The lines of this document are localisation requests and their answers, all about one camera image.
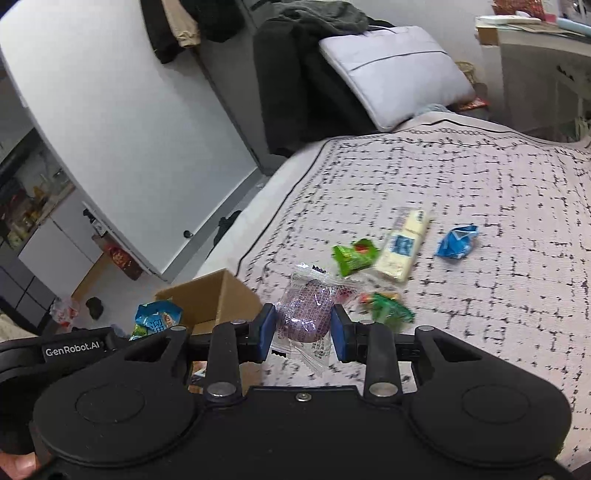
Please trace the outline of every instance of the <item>green snack package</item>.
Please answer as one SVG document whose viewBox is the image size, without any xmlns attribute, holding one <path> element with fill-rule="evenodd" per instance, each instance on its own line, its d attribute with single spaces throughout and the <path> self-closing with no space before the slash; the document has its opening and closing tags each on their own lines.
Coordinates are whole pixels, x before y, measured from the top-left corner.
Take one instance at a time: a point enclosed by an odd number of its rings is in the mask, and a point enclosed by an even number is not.
<svg viewBox="0 0 591 480">
<path fill-rule="evenodd" d="M 339 264 L 340 274 L 346 277 L 356 270 L 370 267 L 379 255 L 371 240 L 362 238 L 351 244 L 351 247 L 336 245 L 333 247 L 332 257 Z"/>
<path fill-rule="evenodd" d="M 145 336 L 150 335 L 150 332 L 146 327 L 142 325 L 135 324 L 134 331 L 131 333 L 131 337 L 129 340 L 135 340 L 136 338 L 142 338 Z"/>
<path fill-rule="evenodd" d="M 414 321 L 414 313 L 400 302 L 374 293 L 372 303 L 372 320 L 388 325 L 392 330 L 400 330 L 401 323 Z"/>
</svg>

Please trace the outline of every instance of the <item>beige clothing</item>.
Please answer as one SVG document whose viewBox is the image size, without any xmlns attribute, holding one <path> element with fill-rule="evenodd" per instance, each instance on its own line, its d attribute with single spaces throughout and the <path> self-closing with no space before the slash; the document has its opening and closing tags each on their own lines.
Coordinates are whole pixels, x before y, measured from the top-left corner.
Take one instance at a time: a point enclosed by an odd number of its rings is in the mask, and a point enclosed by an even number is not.
<svg viewBox="0 0 591 480">
<path fill-rule="evenodd" d="M 194 47 L 201 43 L 201 35 L 197 22 L 182 6 L 180 0 L 162 0 L 164 13 L 170 30 L 178 44 L 184 48 Z"/>
</svg>

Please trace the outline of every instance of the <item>metal rivet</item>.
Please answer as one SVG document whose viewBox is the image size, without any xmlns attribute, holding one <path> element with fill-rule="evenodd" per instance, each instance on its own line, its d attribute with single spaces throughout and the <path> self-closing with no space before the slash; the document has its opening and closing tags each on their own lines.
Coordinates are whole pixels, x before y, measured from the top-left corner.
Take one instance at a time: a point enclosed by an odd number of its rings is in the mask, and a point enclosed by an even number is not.
<svg viewBox="0 0 591 480">
<path fill-rule="evenodd" d="M 398 393 L 398 387 L 390 382 L 376 382 L 369 387 L 369 393 L 374 397 L 391 397 Z"/>
<path fill-rule="evenodd" d="M 312 400 L 312 395 L 310 395 L 309 393 L 306 392 L 300 392 L 295 394 L 295 399 L 297 401 L 310 401 Z"/>
<path fill-rule="evenodd" d="M 229 397 L 234 392 L 236 392 L 236 387 L 229 382 L 215 382 L 207 388 L 207 393 L 212 397 Z"/>
</svg>

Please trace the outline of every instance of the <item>hanging clothes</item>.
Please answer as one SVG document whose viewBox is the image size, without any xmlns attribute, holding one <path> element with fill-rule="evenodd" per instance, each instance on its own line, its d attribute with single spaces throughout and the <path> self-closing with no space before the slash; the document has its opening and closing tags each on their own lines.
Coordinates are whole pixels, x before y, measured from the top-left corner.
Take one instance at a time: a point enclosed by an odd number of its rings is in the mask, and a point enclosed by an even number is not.
<svg viewBox="0 0 591 480">
<path fill-rule="evenodd" d="M 184 9 L 197 21 L 203 37 L 225 42 L 244 27 L 244 17 L 236 0 L 180 0 Z"/>
<path fill-rule="evenodd" d="M 180 0 L 162 0 L 164 13 L 170 31 L 183 48 L 195 47 L 201 43 L 199 29 L 194 18 L 187 13 Z"/>
<path fill-rule="evenodd" d="M 152 50 L 161 63 L 173 61 L 184 48 L 179 44 L 168 24 L 164 7 L 160 0 L 140 0 L 146 32 Z"/>
</svg>

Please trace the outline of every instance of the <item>hand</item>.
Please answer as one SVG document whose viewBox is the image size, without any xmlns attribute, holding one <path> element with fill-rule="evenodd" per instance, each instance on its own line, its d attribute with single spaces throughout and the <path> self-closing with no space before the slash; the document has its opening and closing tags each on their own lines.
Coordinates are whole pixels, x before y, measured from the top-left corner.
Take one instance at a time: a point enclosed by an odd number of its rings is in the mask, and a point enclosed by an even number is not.
<svg viewBox="0 0 591 480">
<path fill-rule="evenodd" d="M 12 479 L 22 480 L 31 475 L 39 467 L 34 453 L 28 455 L 11 455 L 0 452 L 0 468 Z"/>
</svg>

